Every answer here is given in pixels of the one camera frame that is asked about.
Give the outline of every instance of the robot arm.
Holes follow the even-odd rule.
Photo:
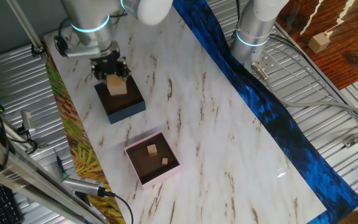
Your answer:
[[[271,21],[278,16],[289,0],[256,0],[254,1],[255,16],[261,21]]]
[[[261,60],[278,13],[288,0],[249,0],[241,12],[236,38],[231,45],[233,56],[251,70],[253,62]]]
[[[120,56],[113,40],[110,15],[125,9],[147,25],[156,25],[168,14],[173,0],[60,0],[74,28],[81,47],[68,47],[63,37],[55,37],[62,56],[90,58],[98,80],[115,74],[125,80],[131,74],[126,58]]]

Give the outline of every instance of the wooden block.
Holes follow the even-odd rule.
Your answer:
[[[155,147],[155,145],[147,146],[147,151],[149,152],[149,156],[157,155],[157,148]]]
[[[168,158],[162,158],[162,165],[165,166],[168,164]]]
[[[328,37],[325,36],[323,33],[319,33],[311,38],[308,46],[314,53],[317,54],[318,52],[324,50],[329,43],[330,40],[328,39]]]
[[[127,94],[127,83],[117,75],[106,76],[107,89],[111,96]]]

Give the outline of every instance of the blue fabric strip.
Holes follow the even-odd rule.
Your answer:
[[[174,0],[173,6],[327,208],[310,223],[337,223],[355,209],[357,194],[320,156],[281,102],[231,55],[206,1]],[[245,75],[246,80],[240,80],[237,74]]]

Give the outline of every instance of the open pink box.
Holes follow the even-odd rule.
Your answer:
[[[153,144],[157,148],[157,155],[150,157],[147,146]],[[143,190],[151,188],[180,171],[180,163],[162,131],[131,144],[124,150]],[[162,158],[168,158],[167,165],[162,165]]]

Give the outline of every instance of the white marble surface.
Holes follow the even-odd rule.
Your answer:
[[[153,27],[122,18],[116,39],[146,111],[109,124],[89,60],[45,40],[115,193],[135,223],[307,223],[325,208],[172,8]],[[66,28],[63,34],[76,44]],[[124,146],[162,130],[179,174],[142,190]],[[120,203],[127,222],[130,216]]]

